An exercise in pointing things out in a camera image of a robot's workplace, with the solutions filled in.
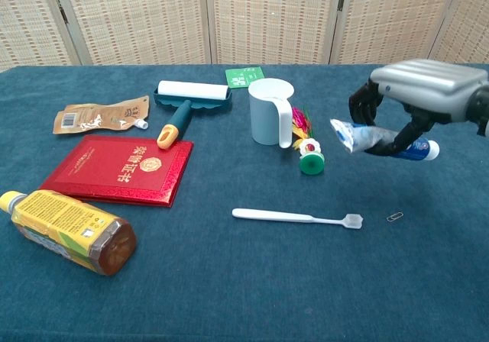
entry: cup handle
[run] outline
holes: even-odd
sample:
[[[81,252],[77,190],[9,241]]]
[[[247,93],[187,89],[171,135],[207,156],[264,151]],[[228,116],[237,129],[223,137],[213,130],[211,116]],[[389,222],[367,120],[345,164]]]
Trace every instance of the cup handle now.
[[[278,144],[283,149],[292,144],[292,106],[287,100],[272,98],[270,100],[278,110]]]

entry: gold emblem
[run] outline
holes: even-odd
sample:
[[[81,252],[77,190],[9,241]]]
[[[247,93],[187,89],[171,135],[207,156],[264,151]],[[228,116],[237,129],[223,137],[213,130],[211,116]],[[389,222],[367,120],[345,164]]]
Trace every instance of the gold emblem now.
[[[161,160],[157,157],[148,157],[139,163],[139,167],[144,172],[153,172],[161,167]]]

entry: paper clip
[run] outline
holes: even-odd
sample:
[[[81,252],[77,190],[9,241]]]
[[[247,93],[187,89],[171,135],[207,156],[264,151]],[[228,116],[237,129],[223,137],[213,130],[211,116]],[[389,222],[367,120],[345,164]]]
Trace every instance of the paper clip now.
[[[389,222],[394,222],[395,220],[398,220],[402,218],[404,214],[402,212],[396,212],[395,214],[392,214],[391,216],[387,216],[387,221]]]

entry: toothbrush handle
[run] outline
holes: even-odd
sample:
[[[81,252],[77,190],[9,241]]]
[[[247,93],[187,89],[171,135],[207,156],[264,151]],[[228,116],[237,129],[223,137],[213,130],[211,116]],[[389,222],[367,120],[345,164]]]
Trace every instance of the toothbrush handle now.
[[[343,225],[343,220],[330,220],[328,218],[315,218],[314,222],[318,224],[337,224],[337,225]]]
[[[310,215],[291,214],[289,212],[254,210],[251,208],[235,208],[232,210],[235,218],[249,218],[253,220],[314,222]]]

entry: blue toothpaste tube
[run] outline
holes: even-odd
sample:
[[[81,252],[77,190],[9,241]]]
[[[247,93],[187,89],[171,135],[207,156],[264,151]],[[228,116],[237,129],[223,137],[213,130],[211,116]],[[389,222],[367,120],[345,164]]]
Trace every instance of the blue toothpaste tube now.
[[[390,143],[397,136],[396,131],[377,126],[352,124],[337,119],[331,119],[330,123],[336,136],[349,153],[368,150],[381,141]],[[408,160],[433,160],[439,152],[440,147],[435,141],[420,137],[407,149],[392,156]]]

